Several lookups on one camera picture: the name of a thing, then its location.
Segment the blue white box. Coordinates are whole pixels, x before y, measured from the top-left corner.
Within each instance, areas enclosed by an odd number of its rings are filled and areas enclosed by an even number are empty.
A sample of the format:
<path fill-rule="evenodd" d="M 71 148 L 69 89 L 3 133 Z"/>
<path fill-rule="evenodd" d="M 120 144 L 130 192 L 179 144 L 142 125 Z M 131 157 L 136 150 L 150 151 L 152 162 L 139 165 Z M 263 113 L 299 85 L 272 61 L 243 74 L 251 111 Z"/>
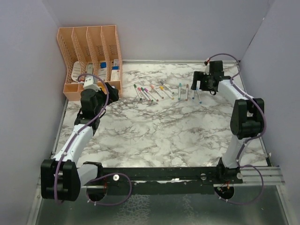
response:
<path fill-rule="evenodd" d="M 107 81 L 107 64 L 105 61 L 100 61 L 97 75 L 103 81 Z"/>

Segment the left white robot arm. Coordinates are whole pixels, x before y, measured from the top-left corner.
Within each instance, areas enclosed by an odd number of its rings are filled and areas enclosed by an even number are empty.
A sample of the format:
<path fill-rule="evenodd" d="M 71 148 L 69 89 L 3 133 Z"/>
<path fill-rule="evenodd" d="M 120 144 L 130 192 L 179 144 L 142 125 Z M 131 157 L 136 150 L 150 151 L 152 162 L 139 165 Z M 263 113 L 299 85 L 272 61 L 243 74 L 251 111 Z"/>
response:
<path fill-rule="evenodd" d="M 87 162 L 76 166 L 84 148 L 96 133 L 100 118 L 110 103 L 119 99 L 118 89 L 105 83 L 107 94 L 102 89 L 84 89 L 81 92 L 81 108 L 75 119 L 71 136 L 63 148 L 52 158 L 45 159 L 40 167 L 41 196 L 58 202 L 75 201 L 81 187 L 91 182 L 98 185 L 104 174 L 100 164 Z"/>

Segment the brown cap marker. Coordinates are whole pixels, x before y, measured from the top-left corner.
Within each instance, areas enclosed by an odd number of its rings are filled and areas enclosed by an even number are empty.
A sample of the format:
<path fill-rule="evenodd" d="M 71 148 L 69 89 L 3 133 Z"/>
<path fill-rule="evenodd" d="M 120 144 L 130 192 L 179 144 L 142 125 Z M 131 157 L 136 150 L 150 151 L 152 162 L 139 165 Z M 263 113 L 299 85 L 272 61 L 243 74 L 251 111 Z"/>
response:
<path fill-rule="evenodd" d="M 189 85 L 186 84 L 186 98 L 185 98 L 185 101 L 188 101 L 188 91 L 189 91 Z"/>

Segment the aluminium frame rail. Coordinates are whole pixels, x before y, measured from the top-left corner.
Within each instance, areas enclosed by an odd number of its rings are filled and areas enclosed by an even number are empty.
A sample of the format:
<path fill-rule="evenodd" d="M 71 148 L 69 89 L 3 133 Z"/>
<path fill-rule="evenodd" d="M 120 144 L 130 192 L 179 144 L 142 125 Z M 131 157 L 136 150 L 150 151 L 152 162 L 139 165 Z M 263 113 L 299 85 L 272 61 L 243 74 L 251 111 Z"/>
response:
<path fill-rule="evenodd" d="M 265 186 L 281 186 L 285 184 L 283 174 L 279 166 L 258 166 L 257 170 L 260 172 Z M 252 167 L 241 169 L 243 175 L 242 186 L 260 186 L 262 179 L 259 172 Z"/>

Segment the peach cap marker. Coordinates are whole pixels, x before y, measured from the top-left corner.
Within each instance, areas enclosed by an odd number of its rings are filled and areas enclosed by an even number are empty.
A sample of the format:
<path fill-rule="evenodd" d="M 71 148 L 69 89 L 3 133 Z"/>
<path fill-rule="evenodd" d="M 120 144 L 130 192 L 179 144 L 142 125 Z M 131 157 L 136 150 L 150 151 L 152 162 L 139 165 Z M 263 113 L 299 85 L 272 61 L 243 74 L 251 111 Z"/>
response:
<path fill-rule="evenodd" d="M 164 96 L 162 96 L 158 90 L 155 88 L 155 86 L 153 84 L 150 85 L 150 87 L 157 93 L 157 95 L 161 98 L 161 99 L 164 99 Z"/>

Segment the peach plastic file organizer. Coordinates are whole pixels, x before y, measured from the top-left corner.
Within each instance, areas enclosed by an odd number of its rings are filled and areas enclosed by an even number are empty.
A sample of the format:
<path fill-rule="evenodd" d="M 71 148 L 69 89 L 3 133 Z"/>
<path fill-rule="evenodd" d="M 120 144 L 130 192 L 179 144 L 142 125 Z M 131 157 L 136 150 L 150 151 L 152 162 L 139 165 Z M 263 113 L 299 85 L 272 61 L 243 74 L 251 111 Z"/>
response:
<path fill-rule="evenodd" d="M 67 69 L 63 93 L 69 101 L 80 100 L 83 91 L 82 84 L 71 83 L 71 71 L 76 61 L 80 62 L 81 73 L 86 72 L 88 63 L 93 63 L 94 75 L 98 73 L 99 62 L 105 61 L 107 82 L 122 96 L 122 56 L 116 25 L 59 28 L 57 42 Z M 111 81 L 114 59 L 120 61 L 119 81 Z"/>

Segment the white stapler package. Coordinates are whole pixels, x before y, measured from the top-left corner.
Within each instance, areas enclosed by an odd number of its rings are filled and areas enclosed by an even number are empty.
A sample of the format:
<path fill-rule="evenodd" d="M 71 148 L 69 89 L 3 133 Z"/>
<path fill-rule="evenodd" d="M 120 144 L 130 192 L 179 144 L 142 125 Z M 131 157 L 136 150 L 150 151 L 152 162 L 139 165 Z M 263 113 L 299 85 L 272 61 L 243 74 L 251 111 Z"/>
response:
<path fill-rule="evenodd" d="M 86 66 L 86 73 L 93 74 L 93 71 L 94 71 L 93 63 L 88 63 Z"/>

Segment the white red box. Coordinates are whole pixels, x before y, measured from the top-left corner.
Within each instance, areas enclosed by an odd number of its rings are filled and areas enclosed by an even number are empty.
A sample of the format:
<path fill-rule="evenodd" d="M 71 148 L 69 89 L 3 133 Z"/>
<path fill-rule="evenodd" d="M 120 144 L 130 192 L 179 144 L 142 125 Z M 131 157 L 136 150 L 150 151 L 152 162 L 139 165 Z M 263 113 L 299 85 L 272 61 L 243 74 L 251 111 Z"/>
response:
<path fill-rule="evenodd" d="M 111 68 L 111 81 L 119 81 L 120 80 L 120 61 L 119 59 L 114 59 L 112 61 Z"/>

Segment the teal cap marker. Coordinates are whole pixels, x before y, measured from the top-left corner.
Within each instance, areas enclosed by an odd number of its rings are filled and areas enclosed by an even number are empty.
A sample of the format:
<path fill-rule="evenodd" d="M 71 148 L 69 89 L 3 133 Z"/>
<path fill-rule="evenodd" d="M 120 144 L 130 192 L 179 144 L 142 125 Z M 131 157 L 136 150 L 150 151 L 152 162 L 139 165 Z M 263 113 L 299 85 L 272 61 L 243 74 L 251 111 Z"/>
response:
<path fill-rule="evenodd" d="M 179 83 L 179 89 L 178 89 L 178 100 L 181 99 L 181 87 L 182 87 L 182 84 Z"/>

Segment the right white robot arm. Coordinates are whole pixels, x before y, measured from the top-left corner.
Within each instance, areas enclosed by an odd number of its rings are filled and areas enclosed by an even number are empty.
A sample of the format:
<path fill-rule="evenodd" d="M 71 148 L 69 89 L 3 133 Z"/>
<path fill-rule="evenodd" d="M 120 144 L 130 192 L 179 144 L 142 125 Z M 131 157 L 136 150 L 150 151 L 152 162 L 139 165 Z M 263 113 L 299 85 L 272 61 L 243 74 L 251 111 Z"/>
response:
<path fill-rule="evenodd" d="M 203 72 L 193 73 L 191 90 L 196 89 L 212 95 L 219 93 L 233 106 L 230 120 L 232 138 L 220 160 L 223 167 L 215 172 L 216 180 L 226 183 L 233 176 L 230 169 L 240 167 L 248 143 L 262 136 L 266 130 L 264 100 L 247 94 L 234 83 L 232 77 L 225 76 L 221 60 L 209 61 Z"/>

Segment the light blue marker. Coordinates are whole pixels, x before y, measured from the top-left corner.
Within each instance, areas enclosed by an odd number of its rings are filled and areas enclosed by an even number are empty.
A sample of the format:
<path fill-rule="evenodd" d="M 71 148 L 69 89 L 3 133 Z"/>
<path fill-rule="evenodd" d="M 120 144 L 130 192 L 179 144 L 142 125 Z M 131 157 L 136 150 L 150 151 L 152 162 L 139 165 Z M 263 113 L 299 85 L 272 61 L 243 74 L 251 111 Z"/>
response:
<path fill-rule="evenodd" d="M 202 99 L 201 99 L 201 92 L 200 92 L 200 90 L 197 90 L 197 95 L 198 95 L 198 98 L 199 98 L 199 103 L 202 104 Z"/>

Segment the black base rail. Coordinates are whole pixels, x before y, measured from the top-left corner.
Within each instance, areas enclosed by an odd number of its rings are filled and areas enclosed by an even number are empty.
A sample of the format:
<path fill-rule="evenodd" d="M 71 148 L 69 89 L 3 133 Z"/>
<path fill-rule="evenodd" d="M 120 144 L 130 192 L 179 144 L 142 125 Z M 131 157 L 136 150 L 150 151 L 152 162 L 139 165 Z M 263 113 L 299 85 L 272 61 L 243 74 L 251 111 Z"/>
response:
<path fill-rule="evenodd" d="M 112 168 L 86 162 L 78 169 L 78 175 L 88 192 L 106 195 L 212 195 L 215 185 L 243 183 L 239 168 L 222 165 Z"/>

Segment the grey cap marker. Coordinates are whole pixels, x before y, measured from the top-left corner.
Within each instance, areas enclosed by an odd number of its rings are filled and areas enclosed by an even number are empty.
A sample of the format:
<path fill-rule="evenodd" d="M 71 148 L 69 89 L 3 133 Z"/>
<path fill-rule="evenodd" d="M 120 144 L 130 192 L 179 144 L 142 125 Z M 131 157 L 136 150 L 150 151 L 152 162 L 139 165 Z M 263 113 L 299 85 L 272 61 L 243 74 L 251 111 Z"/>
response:
<path fill-rule="evenodd" d="M 171 88 L 163 81 L 160 81 L 160 83 L 162 84 L 162 86 L 167 89 L 171 94 L 174 94 L 174 92 L 171 90 Z"/>

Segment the pink cap marker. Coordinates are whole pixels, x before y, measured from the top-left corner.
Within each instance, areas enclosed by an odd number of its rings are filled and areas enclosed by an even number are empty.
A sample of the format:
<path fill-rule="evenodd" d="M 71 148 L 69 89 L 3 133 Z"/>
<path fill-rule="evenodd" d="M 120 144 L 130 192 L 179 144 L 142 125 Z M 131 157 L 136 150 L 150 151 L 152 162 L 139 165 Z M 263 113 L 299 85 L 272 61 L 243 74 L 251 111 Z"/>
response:
<path fill-rule="evenodd" d="M 143 97 L 144 97 L 147 101 L 151 101 L 151 100 L 145 95 L 145 93 L 141 90 L 140 87 L 138 87 L 138 90 L 139 90 L 140 94 L 142 94 Z"/>

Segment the yellow cap marker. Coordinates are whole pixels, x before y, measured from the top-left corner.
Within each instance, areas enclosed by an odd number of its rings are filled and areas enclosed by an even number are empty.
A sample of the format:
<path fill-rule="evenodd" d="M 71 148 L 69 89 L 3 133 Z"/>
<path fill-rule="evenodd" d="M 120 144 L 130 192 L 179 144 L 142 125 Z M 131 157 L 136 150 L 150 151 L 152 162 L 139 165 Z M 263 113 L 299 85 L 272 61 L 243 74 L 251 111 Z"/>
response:
<path fill-rule="evenodd" d="M 163 88 L 163 86 L 160 86 L 160 89 L 171 99 L 171 100 L 174 100 L 174 97 L 171 95 L 171 94 L 169 94 L 164 88 Z"/>

